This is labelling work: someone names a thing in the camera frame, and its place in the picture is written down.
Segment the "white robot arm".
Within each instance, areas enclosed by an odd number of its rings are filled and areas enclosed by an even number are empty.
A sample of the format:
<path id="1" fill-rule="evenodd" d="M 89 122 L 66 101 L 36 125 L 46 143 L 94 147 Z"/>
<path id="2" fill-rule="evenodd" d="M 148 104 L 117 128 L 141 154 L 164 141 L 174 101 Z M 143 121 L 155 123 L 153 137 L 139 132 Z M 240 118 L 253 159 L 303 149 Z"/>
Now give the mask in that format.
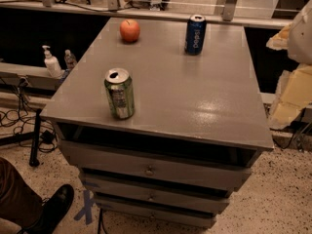
<path id="1" fill-rule="evenodd" d="M 312 0 L 291 24 L 268 40 L 266 47 L 275 51 L 286 50 L 288 58 L 298 63 L 294 71 L 282 72 L 269 110 L 269 127 L 282 130 L 312 102 Z"/>

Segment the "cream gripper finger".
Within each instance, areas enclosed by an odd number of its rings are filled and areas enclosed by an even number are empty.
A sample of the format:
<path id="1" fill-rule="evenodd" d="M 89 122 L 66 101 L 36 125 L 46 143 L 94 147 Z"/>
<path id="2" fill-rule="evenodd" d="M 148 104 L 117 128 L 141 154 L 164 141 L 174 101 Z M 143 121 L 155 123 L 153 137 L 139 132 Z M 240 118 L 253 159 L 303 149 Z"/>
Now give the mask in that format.
<path id="1" fill-rule="evenodd" d="M 296 70 L 284 70 L 280 76 L 268 116 L 271 129 L 289 126 L 312 101 L 312 65 L 301 63 Z"/>
<path id="2" fill-rule="evenodd" d="M 288 48 L 290 29 L 290 24 L 284 26 L 277 34 L 267 41 L 266 47 L 275 51 L 286 50 Z"/>

